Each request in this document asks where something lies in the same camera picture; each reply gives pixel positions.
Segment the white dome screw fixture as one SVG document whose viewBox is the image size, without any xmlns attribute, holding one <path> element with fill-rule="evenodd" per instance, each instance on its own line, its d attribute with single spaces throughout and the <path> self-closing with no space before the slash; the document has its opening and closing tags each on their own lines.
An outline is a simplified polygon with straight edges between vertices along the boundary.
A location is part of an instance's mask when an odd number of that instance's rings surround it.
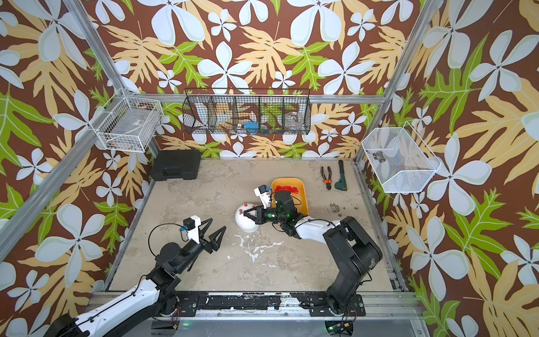
<svg viewBox="0 0 539 337">
<path fill-rule="evenodd" d="M 259 225 L 255 225 L 251 220 L 243 215 L 243 211 L 254 207 L 255 204 L 247 203 L 248 206 L 244 207 L 244 204 L 241 205 L 234 214 L 234 220 L 237 226 L 245 233 L 254 233 L 258 230 Z"/>
</svg>

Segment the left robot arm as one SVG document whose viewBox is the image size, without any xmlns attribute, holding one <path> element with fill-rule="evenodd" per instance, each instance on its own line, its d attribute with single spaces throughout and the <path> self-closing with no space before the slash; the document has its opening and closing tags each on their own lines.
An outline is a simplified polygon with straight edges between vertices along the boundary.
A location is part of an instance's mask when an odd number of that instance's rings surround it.
<svg viewBox="0 0 539 337">
<path fill-rule="evenodd" d="M 179 276 L 189 271 L 206 251 L 219 250 L 227 228 L 219 228 L 205 236 L 213 220 L 200 220 L 192 216 L 180 228 L 188 241 L 165 244 L 154 257 L 154 268 L 137 281 L 136 286 L 94 310 L 72 317 L 64 314 L 46 330 L 45 336 L 123 336 L 144 321 L 160 315 L 174 314 L 178 310 Z"/>
</svg>

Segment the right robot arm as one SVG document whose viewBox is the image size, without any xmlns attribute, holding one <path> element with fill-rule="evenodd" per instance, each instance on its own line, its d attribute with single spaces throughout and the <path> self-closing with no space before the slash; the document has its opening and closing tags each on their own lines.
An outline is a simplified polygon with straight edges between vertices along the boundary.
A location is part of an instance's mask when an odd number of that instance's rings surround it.
<svg viewBox="0 0 539 337">
<path fill-rule="evenodd" d="M 335 315 L 352 308 L 358 288 L 373 280 L 371 271 L 382 261 L 383 253 L 359 222 L 348 216 L 329 221 L 300 213 L 300 200 L 289 191 L 273 193 L 265 185 L 255 189 L 260 205 L 245 202 L 235 212 L 241 230 L 252 233 L 265 223 L 298 240 L 312 240 L 327 245 L 338 268 L 334 282 L 326 291 L 321 307 Z"/>
</svg>

